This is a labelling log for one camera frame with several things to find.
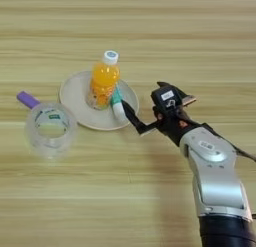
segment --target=green label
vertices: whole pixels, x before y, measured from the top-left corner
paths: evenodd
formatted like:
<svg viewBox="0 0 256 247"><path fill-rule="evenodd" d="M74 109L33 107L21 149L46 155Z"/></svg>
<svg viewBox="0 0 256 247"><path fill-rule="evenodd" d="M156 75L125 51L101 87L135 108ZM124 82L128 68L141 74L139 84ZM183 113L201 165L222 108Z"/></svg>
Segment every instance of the green label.
<svg viewBox="0 0 256 247"><path fill-rule="evenodd" d="M60 119L60 116L55 114L55 115L49 115L49 119Z"/></svg>

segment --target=green object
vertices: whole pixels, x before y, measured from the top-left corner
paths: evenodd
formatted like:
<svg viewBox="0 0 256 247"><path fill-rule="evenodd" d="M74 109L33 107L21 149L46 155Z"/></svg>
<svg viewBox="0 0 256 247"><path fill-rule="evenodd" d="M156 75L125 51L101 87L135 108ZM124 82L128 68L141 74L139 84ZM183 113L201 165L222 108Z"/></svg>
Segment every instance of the green object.
<svg viewBox="0 0 256 247"><path fill-rule="evenodd" d="M57 114L49 115L49 119L60 119L60 116Z"/></svg>
<svg viewBox="0 0 256 247"><path fill-rule="evenodd" d="M110 103L113 106L113 105L115 105L117 103L121 103L121 102L122 102L122 94L121 94L121 91L120 91L118 85L116 85L116 88L112 95Z"/></svg>

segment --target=orange liquid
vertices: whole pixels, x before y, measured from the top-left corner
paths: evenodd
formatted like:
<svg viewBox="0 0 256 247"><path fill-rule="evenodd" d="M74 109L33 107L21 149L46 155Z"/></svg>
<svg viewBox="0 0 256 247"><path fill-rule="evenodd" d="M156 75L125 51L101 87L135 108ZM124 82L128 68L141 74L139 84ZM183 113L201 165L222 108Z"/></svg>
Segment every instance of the orange liquid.
<svg viewBox="0 0 256 247"><path fill-rule="evenodd" d="M93 108L102 110L108 107L115 90L120 72L117 65L98 63L94 66L87 102Z"/></svg>

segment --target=purple handle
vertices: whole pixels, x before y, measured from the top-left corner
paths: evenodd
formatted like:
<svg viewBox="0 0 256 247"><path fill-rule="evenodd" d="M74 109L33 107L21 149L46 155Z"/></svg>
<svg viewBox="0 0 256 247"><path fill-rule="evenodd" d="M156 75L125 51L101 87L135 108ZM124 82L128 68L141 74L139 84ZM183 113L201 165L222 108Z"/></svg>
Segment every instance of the purple handle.
<svg viewBox="0 0 256 247"><path fill-rule="evenodd" d="M17 95L17 99L23 103L25 106L29 107L29 108L33 108L35 106L37 106L38 104L40 104L40 101L37 100L36 98L34 98L32 95L26 93L25 91L20 92Z"/></svg>

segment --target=robotic arm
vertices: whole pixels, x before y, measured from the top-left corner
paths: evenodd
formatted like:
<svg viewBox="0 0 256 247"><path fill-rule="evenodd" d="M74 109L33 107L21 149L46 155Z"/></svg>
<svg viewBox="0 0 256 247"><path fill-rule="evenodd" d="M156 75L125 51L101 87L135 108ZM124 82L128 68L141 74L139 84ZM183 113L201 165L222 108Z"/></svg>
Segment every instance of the robotic arm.
<svg viewBox="0 0 256 247"><path fill-rule="evenodd" d="M156 121L146 125L122 101L126 117L139 134L158 129L188 159L194 174L193 191L203 247L256 247L252 214L245 189L237 178L237 155L256 161L217 134L208 124L192 121L184 107L196 101L176 86L158 82L153 91Z"/></svg>

